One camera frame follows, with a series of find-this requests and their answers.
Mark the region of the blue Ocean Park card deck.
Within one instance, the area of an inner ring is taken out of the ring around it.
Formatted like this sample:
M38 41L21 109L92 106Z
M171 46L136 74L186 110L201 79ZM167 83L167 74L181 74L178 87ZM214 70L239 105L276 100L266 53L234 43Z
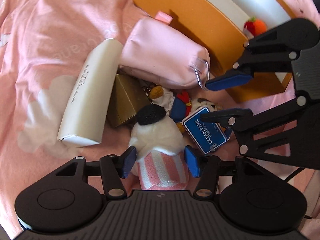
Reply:
M207 106L202 106L182 121L183 127L203 154L214 152L228 141L219 124L200 120L202 114L209 112Z

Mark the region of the white panda plush toy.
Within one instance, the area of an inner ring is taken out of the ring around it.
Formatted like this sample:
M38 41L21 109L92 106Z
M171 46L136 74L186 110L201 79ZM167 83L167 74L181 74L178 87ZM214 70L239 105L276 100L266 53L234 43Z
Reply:
M187 187L185 141L164 107L147 105L138 111L129 145L137 150L132 173L138 177L142 190L183 190Z

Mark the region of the sailor duck plush keychain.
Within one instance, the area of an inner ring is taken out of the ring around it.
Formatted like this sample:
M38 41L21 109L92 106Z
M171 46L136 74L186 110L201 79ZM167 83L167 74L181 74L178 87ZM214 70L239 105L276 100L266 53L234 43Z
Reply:
M219 104L207 99L191 99L186 90L182 90L174 95L169 89L162 86L154 86L151 88L148 97L153 104L160 105L166 110L167 115L174 120L182 134L185 132L182 120L194 113L197 109L207 106L211 112L222 110Z

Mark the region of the orange crochet fruit toy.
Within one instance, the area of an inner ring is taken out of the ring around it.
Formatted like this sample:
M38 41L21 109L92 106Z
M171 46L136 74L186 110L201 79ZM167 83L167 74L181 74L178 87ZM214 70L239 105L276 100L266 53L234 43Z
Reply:
M267 31L266 24L255 17L250 18L244 23L244 28L248 30L253 36L259 36Z

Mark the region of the long white box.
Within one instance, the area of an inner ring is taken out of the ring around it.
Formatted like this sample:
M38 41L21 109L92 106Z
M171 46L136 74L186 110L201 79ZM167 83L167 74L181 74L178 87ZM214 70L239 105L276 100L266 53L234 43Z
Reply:
M108 38L89 53L69 97L58 141L73 147L101 143L122 49L118 40Z

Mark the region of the gold cardboard box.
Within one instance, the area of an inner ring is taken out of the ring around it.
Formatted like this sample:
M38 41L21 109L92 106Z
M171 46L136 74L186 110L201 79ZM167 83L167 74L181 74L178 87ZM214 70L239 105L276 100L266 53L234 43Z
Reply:
M139 81L129 75L117 74L107 111L112 128L135 122L136 115L150 104Z

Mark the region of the orange white storage box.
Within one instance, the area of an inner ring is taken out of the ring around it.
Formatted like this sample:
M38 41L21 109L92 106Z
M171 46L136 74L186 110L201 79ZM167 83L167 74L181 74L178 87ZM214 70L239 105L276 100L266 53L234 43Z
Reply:
M164 12L173 18L170 26L207 48L210 71L217 77L232 68L244 51L247 37L208 0L133 0L154 17Z

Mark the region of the pink fabric pouch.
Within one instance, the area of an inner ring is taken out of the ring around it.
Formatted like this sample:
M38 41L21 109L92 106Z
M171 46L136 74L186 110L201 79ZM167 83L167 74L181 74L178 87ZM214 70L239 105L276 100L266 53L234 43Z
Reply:
M169 89L203 88L210 78L208 50L150 17L132 29L119 66L126 74Z

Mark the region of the small pink box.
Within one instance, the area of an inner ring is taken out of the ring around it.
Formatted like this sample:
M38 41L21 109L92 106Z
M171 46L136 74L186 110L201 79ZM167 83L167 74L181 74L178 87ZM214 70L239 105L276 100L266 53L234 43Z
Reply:
M157 14L154 16L154 19L169 25L172 22L172 17L162 11L158 11Z

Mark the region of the pink bed duvet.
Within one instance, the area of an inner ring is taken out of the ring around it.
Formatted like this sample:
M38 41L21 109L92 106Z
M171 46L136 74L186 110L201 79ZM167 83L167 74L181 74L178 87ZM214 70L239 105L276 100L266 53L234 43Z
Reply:
M57 135L89 53L108 38L124 47L143 18L133 0L1 0L1 226L17 239L306 239L304 194L240 153L235 133L206 156L183 190L142 190L120 156L132 128L105 121L100 144ZM205 91L280 97L273 73Z

